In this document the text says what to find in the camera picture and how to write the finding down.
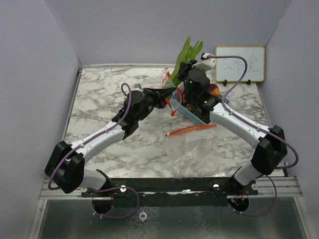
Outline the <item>green leafy vegetable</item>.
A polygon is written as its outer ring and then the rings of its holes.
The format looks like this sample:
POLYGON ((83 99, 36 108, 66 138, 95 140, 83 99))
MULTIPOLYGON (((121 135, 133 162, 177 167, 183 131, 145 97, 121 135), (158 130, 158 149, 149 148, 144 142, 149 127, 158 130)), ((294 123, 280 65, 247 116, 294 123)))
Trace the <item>green leafy vegetable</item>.
POLYGON ((200 53, 203 47, 203 41, 198 40, 194 46, 190 45, 191 37, 188 37, 179 53, 174 71, 171 73, 169 80, 177 87, 181 81, 178 79, 177 75, 180 70, 181 63, 188 63, 191 60, 195 60, 197 55, 200 53))

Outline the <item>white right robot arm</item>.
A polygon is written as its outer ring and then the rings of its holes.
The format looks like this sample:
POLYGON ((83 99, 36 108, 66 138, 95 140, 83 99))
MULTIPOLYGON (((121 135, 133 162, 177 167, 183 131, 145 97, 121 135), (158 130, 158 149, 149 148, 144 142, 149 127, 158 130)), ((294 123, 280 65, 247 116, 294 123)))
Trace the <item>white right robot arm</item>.
POLYGON ((285 134, 277 125, 269 128, 224 106, 221 96, 210 94, 210 80, 203 69, 193 67, 196 63, 195 60, 182 62, 177 74, 184 83, 186 104, 190 105, 196 117, 223 126, 255 150, 252 159, 230 179, 230 191, 240 195, 251 181, 262 175, 270 175, 287 155, 287 146, 283 143, 285 134))

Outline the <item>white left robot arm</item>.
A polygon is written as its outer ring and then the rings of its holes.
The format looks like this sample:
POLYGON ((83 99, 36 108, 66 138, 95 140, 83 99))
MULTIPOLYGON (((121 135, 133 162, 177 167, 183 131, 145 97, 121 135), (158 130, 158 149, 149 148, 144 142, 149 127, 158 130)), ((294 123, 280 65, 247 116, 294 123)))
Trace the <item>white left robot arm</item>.
POLYGON ((123 107, 106 126, 84 139, 57 143, 44 170, 49 178, 48 189, 69 194, 77 188, 87 188, 106 196, 111 179, 101 170, 85 169, 85 165, 107 147, 132 135, 153 109, 164 109, 174 91, 174 87, 129 90, 123 107))

